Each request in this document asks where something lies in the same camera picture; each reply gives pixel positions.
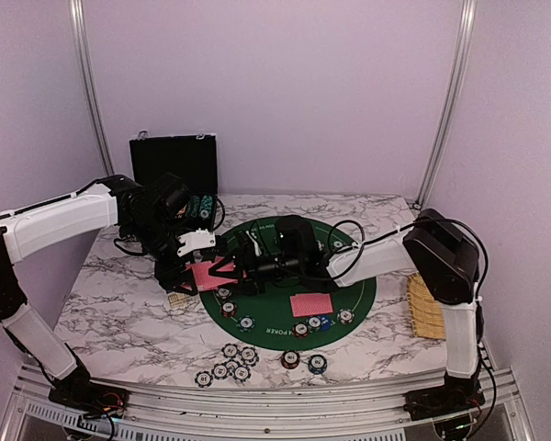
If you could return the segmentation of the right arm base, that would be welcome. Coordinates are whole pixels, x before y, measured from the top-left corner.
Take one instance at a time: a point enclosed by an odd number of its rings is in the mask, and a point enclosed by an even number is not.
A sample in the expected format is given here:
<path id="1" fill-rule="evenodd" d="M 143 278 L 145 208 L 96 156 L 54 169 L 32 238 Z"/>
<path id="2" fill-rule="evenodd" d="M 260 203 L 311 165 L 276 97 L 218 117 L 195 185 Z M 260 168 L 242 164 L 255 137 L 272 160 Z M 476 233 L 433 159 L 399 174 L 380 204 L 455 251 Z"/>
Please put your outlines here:
<path id="1" fill-rule="evenodd" d="M 466 393 L 445 386 L 409 391 L 404 394 L 404 399 L 403 410 L 412 421 L 463 412 L 486 402 L 481 392 Z"/>

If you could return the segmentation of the blue small blind button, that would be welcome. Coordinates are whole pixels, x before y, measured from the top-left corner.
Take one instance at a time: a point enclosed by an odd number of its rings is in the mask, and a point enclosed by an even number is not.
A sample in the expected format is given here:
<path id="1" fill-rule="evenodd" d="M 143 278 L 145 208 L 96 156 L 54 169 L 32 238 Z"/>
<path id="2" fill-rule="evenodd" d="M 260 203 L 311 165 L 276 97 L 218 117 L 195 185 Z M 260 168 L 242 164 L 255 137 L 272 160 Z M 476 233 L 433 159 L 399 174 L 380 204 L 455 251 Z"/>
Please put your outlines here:
<path id="1" fill-rule="evenodd" d="M 333 321 L 331 320 L 330 317 L 320 316 L 319 319 L 320 319 L 320 328 L 319 328 L 320 332 L 327 331 L 332 327 Z"/>

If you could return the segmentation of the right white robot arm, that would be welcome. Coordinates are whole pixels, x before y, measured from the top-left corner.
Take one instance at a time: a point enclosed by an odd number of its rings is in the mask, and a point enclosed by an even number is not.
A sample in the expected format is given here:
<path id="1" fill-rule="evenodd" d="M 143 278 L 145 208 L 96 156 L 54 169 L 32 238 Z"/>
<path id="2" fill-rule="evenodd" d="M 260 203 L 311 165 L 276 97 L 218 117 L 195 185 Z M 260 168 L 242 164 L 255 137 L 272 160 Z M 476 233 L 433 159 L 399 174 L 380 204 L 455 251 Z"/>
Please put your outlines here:
<path id="1" fill-rule="evenodd" d="M 254 290 L 294 277 L 306 288 L 332 291 L 386 273 L 416 271 L 444 318 L 446 370 L 436 402 L 454 412 L 471 398 L 478 385 L 483 332 L 478 290 L 488 257 L 463 222 L 425 209 L 410 224 L 338 250 L 319 245 L 310 220 L 298 215 L 281 217 L 274 227 L 275 252 L 268 252 L 260 233 L 237 232 L 236 248 L 213 264 L 209 274 Z"/>

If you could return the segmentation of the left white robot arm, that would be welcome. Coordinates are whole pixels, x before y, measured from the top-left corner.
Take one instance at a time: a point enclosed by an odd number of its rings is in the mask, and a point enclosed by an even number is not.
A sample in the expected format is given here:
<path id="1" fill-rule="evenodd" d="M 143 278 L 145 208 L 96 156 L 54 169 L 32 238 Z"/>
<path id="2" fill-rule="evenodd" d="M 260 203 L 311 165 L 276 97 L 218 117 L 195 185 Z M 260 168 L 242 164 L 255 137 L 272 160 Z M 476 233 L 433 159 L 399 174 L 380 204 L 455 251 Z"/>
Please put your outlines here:
<path id="1" fill-rule="evenodd" d="M 53 376 L 75 407 L 91 408 L 97 388 L 79 358 L 28 303 L 14 264 L 53 244 L 117 225 L 154 259 L 160 285 L 178 288 L 185 256 L 215 239 L 211 232 L 190 231 L 179 222 L 188 201 L 187 187 L 175 175 L 163 175 L 148 186 L 112 175 L 76 192 L 0 213 L 0 325 Z"/>

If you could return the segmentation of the red playing card deck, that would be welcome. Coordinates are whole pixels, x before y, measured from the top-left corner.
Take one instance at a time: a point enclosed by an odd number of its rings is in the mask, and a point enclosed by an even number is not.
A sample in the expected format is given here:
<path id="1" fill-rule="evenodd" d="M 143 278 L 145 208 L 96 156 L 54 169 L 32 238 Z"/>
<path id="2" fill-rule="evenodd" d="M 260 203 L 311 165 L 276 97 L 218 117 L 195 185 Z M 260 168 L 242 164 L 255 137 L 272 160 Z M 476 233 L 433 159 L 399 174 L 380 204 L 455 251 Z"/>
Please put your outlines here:
<path id="1" fill-rule="evenodd" d="M 199 291 L 210 291 L 235 282 L 235 279 L 212 276 L 209 273 L 209 270 L 212 266 L 212 262 L 203 261 L 200 263 L 195 263 L 193 265 L 188 265 L 186 267 L 187 269 L 192 270 L 194 280 Z"/>

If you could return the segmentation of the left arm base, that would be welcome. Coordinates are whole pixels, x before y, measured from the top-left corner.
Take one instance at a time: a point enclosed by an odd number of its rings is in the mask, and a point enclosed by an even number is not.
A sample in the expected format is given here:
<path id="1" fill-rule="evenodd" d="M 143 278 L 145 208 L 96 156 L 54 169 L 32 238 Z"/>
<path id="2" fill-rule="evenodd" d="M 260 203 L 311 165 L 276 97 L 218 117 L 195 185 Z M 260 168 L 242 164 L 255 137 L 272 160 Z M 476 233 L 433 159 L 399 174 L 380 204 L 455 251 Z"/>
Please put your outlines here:
<path id="1" fill-rule="evenodd" d="M 126 410 L 129 392 L 118 387 L 88 382 L 72 389 L 62 385 L 51 388 L 49 400 L 82 411 L 87 414 L 87 418 L 106 415 L 121 417 Z"/>

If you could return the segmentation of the red card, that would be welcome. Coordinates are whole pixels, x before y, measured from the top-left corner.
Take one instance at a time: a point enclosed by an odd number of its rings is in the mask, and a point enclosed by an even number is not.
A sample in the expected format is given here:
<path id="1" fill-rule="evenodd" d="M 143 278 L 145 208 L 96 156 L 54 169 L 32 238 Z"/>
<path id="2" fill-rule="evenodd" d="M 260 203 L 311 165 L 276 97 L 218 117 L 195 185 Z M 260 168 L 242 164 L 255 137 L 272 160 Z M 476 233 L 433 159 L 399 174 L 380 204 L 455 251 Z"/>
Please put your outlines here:
<path id="1" fill-rule="evenodd" d="M 290 297 L 292 314 L 296 318 L 333 312 L 332 300 L 329 294 L 302 293 Z"/>

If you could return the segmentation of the brown chip stack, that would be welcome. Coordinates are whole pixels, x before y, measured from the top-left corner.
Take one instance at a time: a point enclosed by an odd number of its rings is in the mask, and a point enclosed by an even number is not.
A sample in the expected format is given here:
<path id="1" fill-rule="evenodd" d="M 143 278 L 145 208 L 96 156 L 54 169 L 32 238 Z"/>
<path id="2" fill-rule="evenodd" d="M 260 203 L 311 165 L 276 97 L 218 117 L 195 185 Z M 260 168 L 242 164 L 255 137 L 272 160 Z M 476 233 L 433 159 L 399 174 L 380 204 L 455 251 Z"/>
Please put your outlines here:
<path id="1" fill-rule="evenodd" d="M 286 369 L 295 369 L 300 364 L 299 352 L 288 350 L 285 351 L 280 357 L 281 365 Z"/>

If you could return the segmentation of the teal chip stack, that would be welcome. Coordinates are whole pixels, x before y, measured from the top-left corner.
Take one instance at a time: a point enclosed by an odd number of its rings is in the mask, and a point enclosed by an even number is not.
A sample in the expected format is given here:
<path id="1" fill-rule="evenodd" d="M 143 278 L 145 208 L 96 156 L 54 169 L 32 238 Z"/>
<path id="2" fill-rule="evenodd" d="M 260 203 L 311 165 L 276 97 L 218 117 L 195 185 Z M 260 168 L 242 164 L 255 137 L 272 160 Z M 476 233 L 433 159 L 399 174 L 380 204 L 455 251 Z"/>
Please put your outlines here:
<path id="1" fill-rule="evenodd" d="M 309 372 L 314 375 L 321 375 L 323 374 L 328 366 L 328 362 L 325 356 L 323 355 L 313 355 L 309 358 L 308 361 L 308 369 Z"/>

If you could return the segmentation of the blue chips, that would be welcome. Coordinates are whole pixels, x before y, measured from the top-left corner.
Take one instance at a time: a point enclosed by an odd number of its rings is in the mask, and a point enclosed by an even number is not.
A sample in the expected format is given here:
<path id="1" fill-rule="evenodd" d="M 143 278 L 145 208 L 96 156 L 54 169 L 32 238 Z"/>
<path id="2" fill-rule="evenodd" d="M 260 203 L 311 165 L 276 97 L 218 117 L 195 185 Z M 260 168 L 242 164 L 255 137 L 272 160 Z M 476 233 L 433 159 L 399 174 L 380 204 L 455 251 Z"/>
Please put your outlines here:
<path id="1" fill-rule="evenodd" d="M 228 288 L 218 288 L 214 292 L 215 297 L 219 300 L 226 300 L 232 296 L 232 291 Z"/>
<path id="2" fill-rule="evenodd" d="M 354 321 L 354 312 L 348 309 L 338 311 L 337 320 L 342 325 L 351 324 Z"/>

